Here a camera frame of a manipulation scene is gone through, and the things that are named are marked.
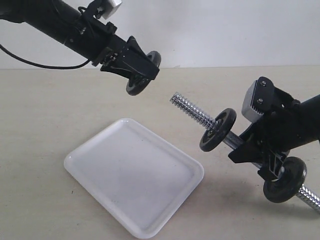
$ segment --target black cable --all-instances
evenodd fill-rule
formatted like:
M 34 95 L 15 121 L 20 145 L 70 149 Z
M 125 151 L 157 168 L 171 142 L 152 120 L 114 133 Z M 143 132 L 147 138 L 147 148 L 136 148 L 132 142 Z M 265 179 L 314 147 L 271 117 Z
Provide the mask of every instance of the black cable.
M 25 60 L 25 59 L 15 55 L 15 54 L 13 54 L 9 50 L 7 50 L 4 46 L 2 46 L 2 44 L 0 44 L 0 49 L 2 51 L 4 51 L 6 54 L 8 54 L 10 57 L 12 57 L 12 58 L 14 58 L 14 59 L 16 59 L 16 60 L 18 60 L 20 62 L 23 62 L 25 64 L 29 64 L 29 65 L 32 65 L 32 66 L 35 66 L 35 67 L 38 67 L 38 68 L 43 68 L 43 69 L 72 70 L 72 69 L 82 68 L 83 66 L 87 65 L 88 63 L 90 63 L 90 60 L 87 60 L 84 63 L 82 63 L 80 65 L 76 65 L 76 66 L 48 66 L 48 65 L 42 65 L 42 64 L 39 64 L 39 63 L 35 63 L 35 62 L 32 62 L 32 61 Z

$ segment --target black wheel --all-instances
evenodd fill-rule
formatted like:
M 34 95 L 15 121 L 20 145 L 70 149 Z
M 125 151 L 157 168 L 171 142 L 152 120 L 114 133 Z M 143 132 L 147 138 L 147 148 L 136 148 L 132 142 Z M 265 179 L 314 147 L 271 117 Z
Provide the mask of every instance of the black wheel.
M 279 204 L 295 196 L 305 182 L 307 166 L 295 156 L 287 157 L 283 162 L 284 172 L 276 181 L 265 181 L 263 193 L 270 202 Z
M 151 51 L 146 55 L 158 68 L 161 64 L 161 55 L 157 51 Z M 150 79 L 130 79 L 126 85 L 126 92 L 131 96 L 136 96 L 141 93 L 151 82 Z
M 232 108 L 227 108 L 221 112 L 215 120 L 217 126 L 214 129 L 206 130 L 200 140 L 200 149 L 210 152 L 215 149 L 227 136 L 235 124 L 237 113 Z

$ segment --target white tray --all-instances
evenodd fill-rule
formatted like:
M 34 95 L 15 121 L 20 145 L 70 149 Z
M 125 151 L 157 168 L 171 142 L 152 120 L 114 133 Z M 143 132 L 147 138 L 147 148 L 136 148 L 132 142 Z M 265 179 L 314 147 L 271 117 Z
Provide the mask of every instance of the white tray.
M 139 239 L 155 236 L 204 177 L 199 162 L 130 118 L 72 151 L 64 167 Z

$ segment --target wire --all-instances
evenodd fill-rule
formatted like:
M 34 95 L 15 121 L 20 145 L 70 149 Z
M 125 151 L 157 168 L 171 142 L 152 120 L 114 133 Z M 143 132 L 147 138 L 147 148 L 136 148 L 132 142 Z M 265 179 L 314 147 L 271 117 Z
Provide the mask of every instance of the wire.
M 60 15 L 58 9 L 56 8 L 54 2 L 52 1 L 51 2 L 55 9 L 57 10 L 57 13 L 58 15 Z M 78 7 L 78 10 L 80 11 L 81 13 L 81 16 L 84 17 L 84 11 L 87 10 L 85 7 L 83 6 L 80 6 Z M 90 24 L 90 22 L 88 21 L 88 19 L 86 17 L 84 17 L 84 20 L 87 24 L 87 26 L 89 27 L 90 29 L 90 32 L 92 34 L 92 37 L 95 38 L 95 33 L 94 33 L 94 30 Z M 80 65 L 76 65 L 76 66 L 49 66 L 49 65 L 43 65 L 43 64 L 39 64 L 39 63 L 35 63 L 35 62 L 32 62 L 32 61 L 29 61 L 29 60 L 26 60 L 26 59 L 23 59 L 15 54 L 13 54 L 12 52 L 10 52 L 8 49 L 6 49 L 2 44 L 0 44 L 0 49 L 2 51 L 4 51 L 6 54 L 8 54 L 10 57 L 20 61 L 20 62 L 23 62 L 25 64 L 28 64 L 28 65 L 32 65 L 32 66 L 35 66 L 35 67 L 38 67 L 38 68 L 43 68 L 43 69 L 54 69 L 54 70 L 73 70 L 73 69 L 79 69 L 79 68 L 82 68 L 84 67 L 85 65 L 87 65 L 88 63 L 90 63 L 90 60 L 86 60 L 84 63 L 80 64 Z
M 42 64 L 39 64 L 39 63 L 35 63 L 35 62 L 32 62 L 32 61 L 25 60 L 25 59 L 15 55 L 15 54 L 13 54 L 12 52 L 10 52 L 2 44 L 0 44 L 0 49 L 2 51 L 4 51 L 6 54 L 8 54 L 10 57 L 12 57 L 12 58 L 14 58 L 14 59 L 16 59 L 16 60 L 18 60 L 20 62 L 23 62 L 25 64 L 29 64 L 29 65 L 32 65 L 32 66 L 35 66 L 35 67 L 38 67 L 38 68 L 43 68 L 43 69 L 72 70 L 72 69 L 82 68 L 85 65 L 87 65 L 88 63 L 90 63 L 90 60 L 87 60 L 84 63 L 82 63 L 80 65 L 76 65 L 76 66 L 48 66 L 48 65 L 42 65 Z

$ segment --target white wall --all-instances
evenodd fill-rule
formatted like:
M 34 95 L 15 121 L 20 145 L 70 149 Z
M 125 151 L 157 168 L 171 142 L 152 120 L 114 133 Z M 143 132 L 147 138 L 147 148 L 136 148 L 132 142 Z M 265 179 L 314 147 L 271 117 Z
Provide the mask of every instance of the white wall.
M 65 2 L 76 8 L 90 0 Z M 120 37 L 158 50 L 164 68 L 320 64 L 319 0 L 123 0 L 109 20 Z M 28 60 L 84 60 L 26 24 L 0 20 L 0 29 L 0 43 Z M 30 66 L 0 52 L 0 68 Z

